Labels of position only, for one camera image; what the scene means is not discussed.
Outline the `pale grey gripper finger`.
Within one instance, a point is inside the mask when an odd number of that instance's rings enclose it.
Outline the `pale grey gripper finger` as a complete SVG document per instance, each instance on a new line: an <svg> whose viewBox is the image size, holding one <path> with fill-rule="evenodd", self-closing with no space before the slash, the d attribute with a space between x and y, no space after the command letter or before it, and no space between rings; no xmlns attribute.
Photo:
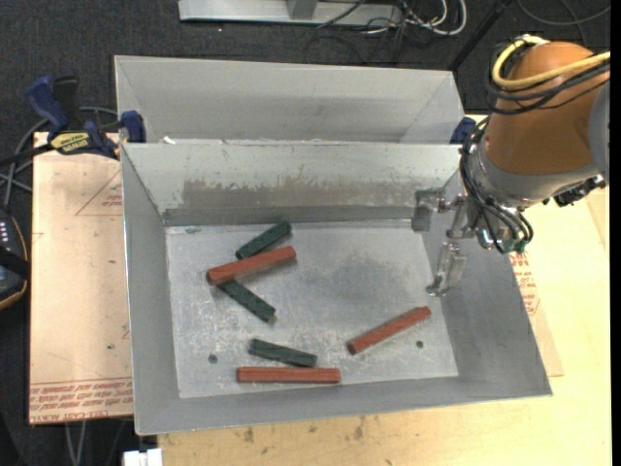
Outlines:
<svg viewBox="0 0 621 466"><path fill-rule="evenodd" d="M441 246L436 273L426 291L431 296L443 296L460 282L468 257L456 242L447 242Z"/></svg>
<svg viewBox="0 0 621 466"><path fill-rule="evenodd" d="M415 206L412 216L412 230L428 232L434 214L456 211L462 205L462 198L447 199L442 188L430 188L415 192Z"/></svg>

